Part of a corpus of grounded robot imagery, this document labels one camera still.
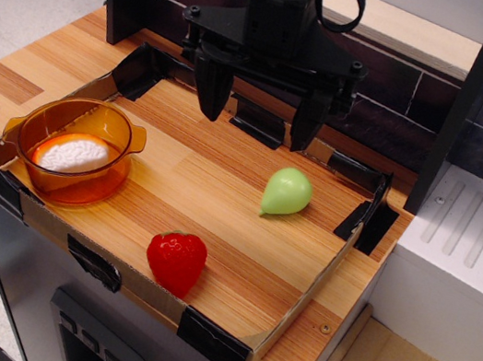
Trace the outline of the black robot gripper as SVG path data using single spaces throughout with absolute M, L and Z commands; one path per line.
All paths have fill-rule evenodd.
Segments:
M 192 5 L 184 56 L 194 65 L 201 112 L 214 122 L 236 75 L 302 97 L 290 129 L 290 150 L 303 151 L 331 114 L 347 114 L 366 68 L 329 38 L 355 29 L 366 0 L 345 23 L 324 16 L 324 0 L 247 0 L 242 7 Z

